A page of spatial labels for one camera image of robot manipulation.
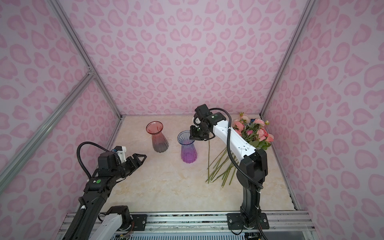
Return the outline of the purple blue glass vase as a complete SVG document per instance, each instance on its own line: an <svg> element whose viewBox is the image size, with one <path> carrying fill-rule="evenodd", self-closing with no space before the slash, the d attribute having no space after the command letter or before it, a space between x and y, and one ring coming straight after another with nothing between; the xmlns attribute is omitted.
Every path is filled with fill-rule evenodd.
<svg viewBox="0 0 384 240"><path fill-rule="evenodd" d="M194 140L190 139L190 132L183 131L178 135L178 143L181 145L181 159L184 163L192 164L197 160L198 154L194 146Z"/></svg>

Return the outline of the pile of pink flowers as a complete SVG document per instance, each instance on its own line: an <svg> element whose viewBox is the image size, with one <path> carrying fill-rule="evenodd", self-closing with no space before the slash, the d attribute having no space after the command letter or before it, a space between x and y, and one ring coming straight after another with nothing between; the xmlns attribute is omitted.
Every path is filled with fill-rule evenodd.
<svg viewBox="0 0 384 240"><path fill-rule="evenodd" d="M248 144L260 150L267 150L274 141L274 136L266 130L269 121L260 118L249 118L245 113L232 122L232 127ZM223 149L218 156L210 161L210 183L222 180L221 186L231 184L237 169L233 166L228 152Z"/></svg>

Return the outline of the left diagonal aluminium frame bar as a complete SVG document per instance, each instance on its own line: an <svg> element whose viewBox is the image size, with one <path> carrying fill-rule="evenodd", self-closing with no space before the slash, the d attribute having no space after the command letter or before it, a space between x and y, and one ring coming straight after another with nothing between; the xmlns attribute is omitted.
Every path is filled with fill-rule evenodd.
<svg viewBox="0 0 384 240"><path fill-rule="evenodd" d="M68 96L58 105L49 117L39 126L32 137L20 148L10 162L1 172L1 193L9 186L17 174L22 170L30 157L41 146L47 136L67 113L69 108L76 102L94 79L94 72L88 72L82 80L73 88Z"/></svg>

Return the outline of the corner aluminium post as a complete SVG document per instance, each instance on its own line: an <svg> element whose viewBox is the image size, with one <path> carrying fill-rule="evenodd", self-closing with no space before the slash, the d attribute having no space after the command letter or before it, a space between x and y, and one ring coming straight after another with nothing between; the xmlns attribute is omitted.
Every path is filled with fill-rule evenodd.
<svg viewBox="0 0 384 240"><path fill-rule="evenodd" d="M104 97L107 100L107 103L110 105L110 107L112 108L112 110L114 111L114 113L118 117L118 119L121 120L123 118L122 113L118 109L117 104L115 103L114 99L112 98L112 95L109 93L106 85L103 83L101 76L99 75L98 71L96 70L95 65L93 64L84 44L82 43L82 41L79 38L78 34L76 33L73 25L71 24L71 21L70 21L68 15L65 13L63 6L61 5L60 1L48 0L47 3L52 8L54 14L58 18L58 21L60 22L63 29L67 33L69 39L71 40L73 46L77 50L81 59L84 61L89 72L94 76L99 89L101 90L102 94L104 95Z"/></svg>
<svg viewBox="0 0 384 240"><path fill-rule="evenodd" d="M306 2L305 8L302 12L302 15L299 18L298 25L293 31L291 40L289 41L288 47L285 50L285 54L282 58L282 61L279 65L278 71L275 75L275 78L272 82L271 89L269 90L267 94L266 101L261 109L260 117L262 119L265 119L267 116L267 110L272 102L272 98L277 90L277 87L279 85L279 82L281 81L283 77L283 73L285 72L287 66L289 65L289 62L294 55L295 49L306 30L307 25L309 24L309 21L313 15L313 12L316 10L317 5L319 1L316 0L309 0Z"/></svg>

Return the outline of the cream white rose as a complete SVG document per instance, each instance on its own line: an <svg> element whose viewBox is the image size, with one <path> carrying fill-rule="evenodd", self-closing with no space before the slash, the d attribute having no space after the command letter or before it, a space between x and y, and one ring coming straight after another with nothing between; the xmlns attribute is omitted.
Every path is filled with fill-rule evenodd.
<svg viewBox="0 0 384 240"><path fill-rule="evenodd" d="M207 166L207 180L206 182L209 184L210 183L210 152L211 152L211 144L210 140L208 140L208 166Z"/></svg>

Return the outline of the red glass vase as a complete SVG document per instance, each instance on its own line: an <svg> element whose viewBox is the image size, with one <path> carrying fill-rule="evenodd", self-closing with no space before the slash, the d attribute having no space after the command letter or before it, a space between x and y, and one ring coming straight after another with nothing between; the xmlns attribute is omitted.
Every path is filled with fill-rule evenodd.
<svg viewBox="0 0 384 240"><path fill-rule="evenodd" d="M162 133L163 129L164 125L159 121L152 121L146 127L147 133L152 136L152 145L157 153L163 153L169 147L168 140Z"/></svg>

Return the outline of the right corner aluminium post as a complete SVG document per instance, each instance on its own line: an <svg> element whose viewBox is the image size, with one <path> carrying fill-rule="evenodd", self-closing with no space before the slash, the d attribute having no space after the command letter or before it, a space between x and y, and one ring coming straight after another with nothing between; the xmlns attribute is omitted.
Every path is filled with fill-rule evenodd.
<svg viewBox="0 0 384 240"><path fill-rule="evenodd" d="M275 75L275 78L272 82L271 89L269 90L267 94L266 101L261 109L260 117L262 119L265 119L267 116L267 110L272 102L272 98L277 90L277 87L279 85L279 82L281 81L283 77L283 73L285 72L287 66L289 65L289 62L294 55L295 49L306 30L307 25L309 24L309 21L313 15L313 12L316 10L317 5L319 1L316 0L309 0L306 2L305 8L302 12L302 15L299 18L298 25L293 31L291 40L289 41L288 47L285 50L285 54L282 58L282 61L279 65L278 71Z"/></svg>

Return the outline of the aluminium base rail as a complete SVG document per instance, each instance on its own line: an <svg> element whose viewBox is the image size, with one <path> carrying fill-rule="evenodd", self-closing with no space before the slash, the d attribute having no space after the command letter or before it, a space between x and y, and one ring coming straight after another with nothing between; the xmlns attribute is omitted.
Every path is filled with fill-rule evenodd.
<svg viewBox="0 0 384 240"><path fill-rule="evenodd" d="M244 227L238 212L100 213L76 223L68 214L57 240L318 240L306 211L266 211L259 227Z"/></svg>

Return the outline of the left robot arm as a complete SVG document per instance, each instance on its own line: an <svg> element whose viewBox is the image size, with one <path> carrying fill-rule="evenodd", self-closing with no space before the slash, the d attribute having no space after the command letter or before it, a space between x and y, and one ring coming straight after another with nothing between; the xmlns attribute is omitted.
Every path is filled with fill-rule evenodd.
<svg viewBox="0 0 384 240"><path fill-rule="evenodd" d="M114 151L100 154L97 174L87 182L83 196L79 197L80 207L64 239L87 240L113 187L119 179L124 180L137 170L146 158L146 155L133 154L122 162Z"/></svg>

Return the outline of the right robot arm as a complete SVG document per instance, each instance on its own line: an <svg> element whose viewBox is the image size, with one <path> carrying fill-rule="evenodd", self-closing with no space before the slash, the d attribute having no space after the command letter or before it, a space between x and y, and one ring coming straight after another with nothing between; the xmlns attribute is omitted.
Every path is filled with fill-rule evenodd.
<svg viewBox="0 0 384 240"><path fill-rule="evenodd" d="M260 207L261 190L268 175L267 154L246 142L232 128L230 114L220 108L200 105L195 109L194 123L190 127L190 139L208 141L219 138L226 144L231 163L237 169L236 176L243 187L243 202L238 222L245 229L268 229L268 219Z"/></svg>

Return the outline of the left corner aluminium post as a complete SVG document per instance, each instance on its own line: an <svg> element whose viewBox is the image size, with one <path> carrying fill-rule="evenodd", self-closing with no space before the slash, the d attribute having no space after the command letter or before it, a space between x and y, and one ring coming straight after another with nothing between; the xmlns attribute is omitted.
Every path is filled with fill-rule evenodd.
<svg viewBox="0 0 384 240"><path fill-rule="evenodd" d="M106 85L103 83L101 76L99 75L98 71L96 70L95 65L93 64L84 44L82 43L82 41L79 38L78 34L76 33L73 25L71 24L71 21L70 21L68 15L65 13L63 6L61 5L60 1L48 0L47 3L52 8L54 14L58 18L58 21L60 22L63 29L67 33L69 39L71 40L73 46L77 50L81 59L84 61L89 72L94 76L99 89L101 90L102 94L104 95L104 97L107 100L107 103L110 105L110 107L112 108L112 110L114 111L114 113L118 117L118 119L121 120L123 118L122 113L118 109L117 104L115 103L114 99L112 98L112 95L109 93Z"/></svg>

